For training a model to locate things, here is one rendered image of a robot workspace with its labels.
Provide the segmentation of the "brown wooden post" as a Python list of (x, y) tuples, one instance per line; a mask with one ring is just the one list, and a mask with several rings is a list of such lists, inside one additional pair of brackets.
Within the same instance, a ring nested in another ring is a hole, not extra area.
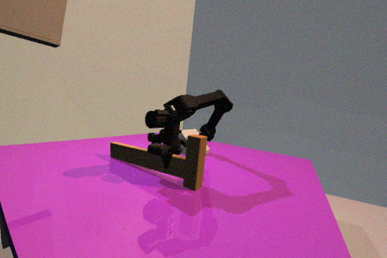
[(202, 187), (205, 168), (207, 137), (202, 135), (189, 135), (186, 147), (186, 162), (183, 186), (193, 191)]

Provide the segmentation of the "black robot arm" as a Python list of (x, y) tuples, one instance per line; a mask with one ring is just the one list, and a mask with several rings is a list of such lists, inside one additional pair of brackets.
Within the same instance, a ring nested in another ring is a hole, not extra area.
[[(171, 105), (176, 109), (173, 110)], [(180, 128), (180, 121), (194, 115), (196, 110), (214, 105), (214, 112), (211, 115), (207, 124), (204, 124), (199, 130), (199, 135), (206, 136), (210, 142), (216, 133), (217, 123), (220, 121), (224, 113), (229, 112), (233, 108), (233, 103), (218, 89), (216, 92), (206, 93), (199, 96), (189, 94), (180, 95), (166, 102), (163, 106), (164, 110), (155, 109), (146, 114), (146, 125), (150, 129), (156, 128)], [(152, 144), (161, 144), (163, 140), (163, 132), (159, 134), (149, 133), (148, 142)]]

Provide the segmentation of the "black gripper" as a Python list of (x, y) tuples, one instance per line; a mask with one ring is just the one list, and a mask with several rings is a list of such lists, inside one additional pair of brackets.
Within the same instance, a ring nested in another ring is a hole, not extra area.
[(179, 133), (182, 133), (180, 128), (168, 128), (162, 129), (163, 140), (161, 144), (149, 144), (147, 152), (158, 156), (162, 156), (163, 164), (165, 169), (169, 168), (170, 159), (173, 154), (180, 155), (183, 149), (180, 149), (180, 145), (187, 147), (187, 139), (179, 138)]

